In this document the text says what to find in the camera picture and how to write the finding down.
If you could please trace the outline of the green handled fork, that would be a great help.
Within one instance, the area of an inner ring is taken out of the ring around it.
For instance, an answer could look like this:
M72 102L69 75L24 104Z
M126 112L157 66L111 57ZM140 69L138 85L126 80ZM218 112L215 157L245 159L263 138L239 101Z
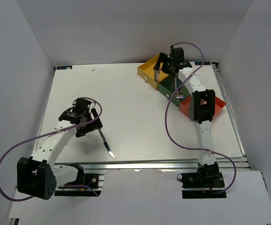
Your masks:
M179 86L180 86L180 80L176 78L176 89L178 89Z

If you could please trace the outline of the dark handled knife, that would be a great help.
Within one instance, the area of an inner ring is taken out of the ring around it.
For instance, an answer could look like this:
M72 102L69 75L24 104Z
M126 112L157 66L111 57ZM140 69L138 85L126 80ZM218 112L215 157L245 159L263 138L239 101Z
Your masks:
M104 144L104 146L105 146L107 152L110 154L110 156L111 156L113 159L116 159L115 156L114 156L114 154L113 154L113 152L111 151L111 149L110 149L108 143L107 143L107 140L106 140L104 134L102 133L102 130L101 130L101 129L98 129L98 132L99 132L99 134L100 134L100 136L101 136L101 138L102 138L102 140L103 140L103 144Z

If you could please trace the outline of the dark handled fork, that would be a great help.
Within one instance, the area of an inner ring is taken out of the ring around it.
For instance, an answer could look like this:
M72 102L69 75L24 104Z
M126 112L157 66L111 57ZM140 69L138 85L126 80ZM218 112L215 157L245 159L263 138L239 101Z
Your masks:
M179 91L177 92L177 96L178 99L183 99L183 94L182 94L182 88L179 89Z

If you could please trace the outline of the pink handled knife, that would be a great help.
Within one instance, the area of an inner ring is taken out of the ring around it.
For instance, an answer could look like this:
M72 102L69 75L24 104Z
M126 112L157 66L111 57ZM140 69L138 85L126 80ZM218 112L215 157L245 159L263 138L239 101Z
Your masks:
M158 83L159 82L159 77L160 77L160 70L157 70L155 73L155 81Z

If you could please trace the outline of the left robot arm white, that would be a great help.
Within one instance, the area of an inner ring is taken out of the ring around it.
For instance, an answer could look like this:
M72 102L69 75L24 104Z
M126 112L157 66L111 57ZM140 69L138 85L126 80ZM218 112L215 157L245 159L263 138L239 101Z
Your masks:
M102 128L96 104L92 98L76 99L73 106L59 116L54 132L39 149L18 161L17 190L20 193L48 200L57 188L86 189L82 166L70 163L55 169L54 165L73 137L80 138Z

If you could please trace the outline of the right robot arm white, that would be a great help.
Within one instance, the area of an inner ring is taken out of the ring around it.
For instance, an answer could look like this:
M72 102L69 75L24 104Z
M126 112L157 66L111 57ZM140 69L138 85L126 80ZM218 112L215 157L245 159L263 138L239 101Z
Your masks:
M197 182L203 187L209 186L214 181L214 176L219 173L219 167L213 153L212 120L215 115L215 91L207 89L197 78L195 73L203 66L201 62L197 69L193 69L189 62L185 61L184 50L172 45L170 54L160 53L153 68L154 80L159 80L159 73L173 75L185 86L190 93L189 118L194 122L198 149L201 151L198 157Z

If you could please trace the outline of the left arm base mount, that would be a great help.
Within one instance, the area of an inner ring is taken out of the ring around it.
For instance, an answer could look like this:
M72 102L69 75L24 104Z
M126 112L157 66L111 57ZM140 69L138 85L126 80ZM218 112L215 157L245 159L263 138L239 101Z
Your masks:
M78 164L65 164L53 169L56 178L55 196L98 197L103 187L104 175L85 172Z

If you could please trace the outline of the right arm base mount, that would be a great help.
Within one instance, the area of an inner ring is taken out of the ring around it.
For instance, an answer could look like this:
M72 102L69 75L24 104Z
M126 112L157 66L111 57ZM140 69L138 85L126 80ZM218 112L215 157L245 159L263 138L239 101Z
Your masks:
M223 199L227 197L225 191L221 193L225 189L222 173L206 184L202 184L196 172L180 173L176 179L182 184L183 199Z

